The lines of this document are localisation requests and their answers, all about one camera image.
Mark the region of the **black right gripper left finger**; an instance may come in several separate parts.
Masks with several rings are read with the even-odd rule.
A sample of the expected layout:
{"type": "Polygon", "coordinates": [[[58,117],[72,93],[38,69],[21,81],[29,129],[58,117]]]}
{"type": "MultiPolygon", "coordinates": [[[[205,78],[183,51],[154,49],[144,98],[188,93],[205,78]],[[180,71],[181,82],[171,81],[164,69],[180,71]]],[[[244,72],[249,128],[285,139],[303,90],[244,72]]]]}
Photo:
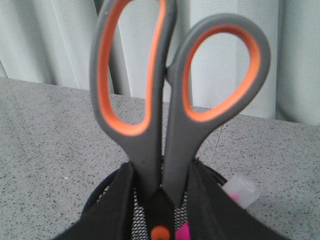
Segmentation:
{"type": "Polygon", "coordinates": [[[134,168],[124,163],[102,198],[57,240],[130,240],[134,213],[134,168]]]}

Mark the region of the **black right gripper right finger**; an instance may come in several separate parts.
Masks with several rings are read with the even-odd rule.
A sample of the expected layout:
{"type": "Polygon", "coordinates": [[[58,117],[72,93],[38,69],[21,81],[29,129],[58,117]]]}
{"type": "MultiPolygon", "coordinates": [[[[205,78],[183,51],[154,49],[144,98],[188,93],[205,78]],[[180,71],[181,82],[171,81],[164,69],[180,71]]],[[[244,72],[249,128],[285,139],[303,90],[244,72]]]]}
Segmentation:
{"type": "Polygon", "coordinates": [[[286,239],[236,204],[198,160],[189,168],[187,220],[192,240],[286,239]]]}

